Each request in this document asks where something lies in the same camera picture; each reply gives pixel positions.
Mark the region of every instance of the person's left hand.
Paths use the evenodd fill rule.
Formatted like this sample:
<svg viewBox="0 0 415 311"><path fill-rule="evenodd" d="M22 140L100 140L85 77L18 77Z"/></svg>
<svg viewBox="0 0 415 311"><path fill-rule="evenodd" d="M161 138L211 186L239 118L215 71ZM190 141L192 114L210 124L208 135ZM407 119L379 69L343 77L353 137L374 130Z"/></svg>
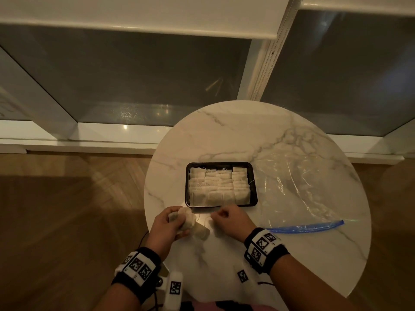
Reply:
<svg viewBox="0 0 415 311"><path fill-rule="evenodd" d="M154 219L153 226L148 235L146 247L152 249L164 261L170 252L172 243L175 240L189 235L189 230L177 234L179 228L186 220L184 214L179 214L176 220L169 223L169 214L178 211L181 206L171 206L166 208Z"/></svg>

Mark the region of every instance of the black tray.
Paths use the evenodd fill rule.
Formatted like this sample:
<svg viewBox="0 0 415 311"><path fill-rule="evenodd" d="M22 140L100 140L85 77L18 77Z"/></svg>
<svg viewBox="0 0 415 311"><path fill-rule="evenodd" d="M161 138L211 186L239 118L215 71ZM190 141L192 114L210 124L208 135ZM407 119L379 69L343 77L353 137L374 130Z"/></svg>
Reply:
<svg viewBox="0 0 415 311"><path fill-rule="evenodd" d="M233 167L243 167L247 169L248 175L248 183L249 189L251 190L251 199L249 204L245 205L238 205L238 206L255 206L258 203L258 196L257 196L257 187L255 186L255 178L254 178L254 170L252 165L249 162L191 162L186 167L186 189L185 189L185 202L186 205L190 208L195 209L203 209L203 208L212 208L212 207L219 207L217 206L191 206L190 205L190 194L189 194L189 173L190 168L206 168L206 169L223 169L227 168L228 170L232 170Z"/></svg>

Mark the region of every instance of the clear ziplock bag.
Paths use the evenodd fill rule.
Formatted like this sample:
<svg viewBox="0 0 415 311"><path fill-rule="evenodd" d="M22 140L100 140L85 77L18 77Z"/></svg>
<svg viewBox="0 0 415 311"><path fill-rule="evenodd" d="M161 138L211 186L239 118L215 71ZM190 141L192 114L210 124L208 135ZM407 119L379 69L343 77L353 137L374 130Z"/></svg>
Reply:
<svg viewBox="0 0 415 311"><path fill-rule="evenodd" d="M331 195L317 156L272 153L254 163L262 227L275 233L309 233L344 224L330 209Z"/></svg>

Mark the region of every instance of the black wristband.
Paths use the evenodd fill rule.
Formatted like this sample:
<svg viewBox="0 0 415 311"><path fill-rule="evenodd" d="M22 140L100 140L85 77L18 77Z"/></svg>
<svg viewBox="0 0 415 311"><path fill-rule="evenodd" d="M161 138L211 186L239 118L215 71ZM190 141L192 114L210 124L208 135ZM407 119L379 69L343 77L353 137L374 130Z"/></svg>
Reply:
<svg viewBox="0 0 415 311"><path fill-rule="evenodd" d="M245 259L258 273L269 275L275 262L289 254L281 240L263 228L255 228L244 241Z"/></svg>
<svg viewBox="0 0 415 311"><path fill-rule="evenodd" d="M157 253L146 247L139 248L117 267L111 284L124 285L143 304L156 291L160 265L161 259Z"/></svg>

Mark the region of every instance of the white marble table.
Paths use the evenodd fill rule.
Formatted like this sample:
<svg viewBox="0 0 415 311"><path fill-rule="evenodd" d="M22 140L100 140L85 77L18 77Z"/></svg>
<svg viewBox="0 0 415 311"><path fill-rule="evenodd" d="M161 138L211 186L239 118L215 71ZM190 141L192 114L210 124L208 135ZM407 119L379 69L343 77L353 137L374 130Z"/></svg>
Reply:
<svg viewBox="0 0 415 311"><path fill-rule="evenodd" d="M261 102L229 101L206 106L177 123L163 138L148 167L144 206L150 229L165 207L185 206L185 169L190 162L247 161L270 153L318 157L316 177L331 208L346 224L330 231L278 235L301 263L335 290L347 296L356 286L369 254L371 218L360 180L339 147L308 120L286 109ZM263 224L261 201L244 208ZM244 246L214 229L210 214L197 214L210 229L205 241L189 237L175 242L165 265L184 274L184 288L198 301L235 300L287 310L277 291L261 286L246 294L235 269L248 267ZM256 281L270 281L254 274Z"/></svg>

